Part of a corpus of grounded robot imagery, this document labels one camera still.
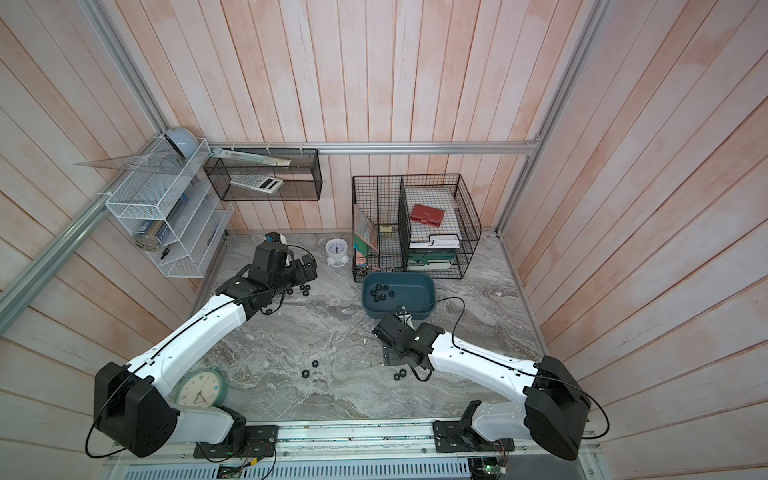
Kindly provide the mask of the dark teal storage box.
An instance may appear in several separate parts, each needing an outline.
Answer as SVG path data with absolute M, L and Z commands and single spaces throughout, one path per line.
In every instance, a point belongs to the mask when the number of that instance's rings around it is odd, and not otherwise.
M 387 290 L 376 290 L 382 284 Z M 413 320 L 426 320 L 437 303 L 434 281 L 427 275 L 414 272 L 375 272 L 367 275 L 362 283 L 361 304 L 372 319 L 385 314 L 396 315 L 404 306 Z

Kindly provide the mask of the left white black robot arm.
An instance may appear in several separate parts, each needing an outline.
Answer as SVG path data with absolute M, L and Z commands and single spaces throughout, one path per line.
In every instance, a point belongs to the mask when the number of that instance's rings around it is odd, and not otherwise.
M 315 280 L 317 260 L 309 251 L 271 232 L 251 263 L 218 287 L 179 328 L 124 365 L 109 362 L 95 376 L 93 420 L 100 432 L 139 458 L 167 444 L 193 443 L 214 449 L 212 461 L 246 455 L 246 420 L 225 407 L 183 406 L 167 397 L 188 370 L 223 337 L 276 298 Z

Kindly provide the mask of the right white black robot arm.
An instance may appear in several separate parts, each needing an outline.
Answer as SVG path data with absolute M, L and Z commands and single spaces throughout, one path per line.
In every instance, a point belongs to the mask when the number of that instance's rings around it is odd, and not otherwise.
M 457 375 L 504 397 L 502 403 L 472 400 L 459 420 L 434 422 L 440 453 L 511 451 L 523 439 L 573 461 L 590 437 L 588 416 L 600 405 L 552 356 L 506 357 L 430 323 L 413 328 L 392 314 L 382 316 L 372 333 L 402 369 Z

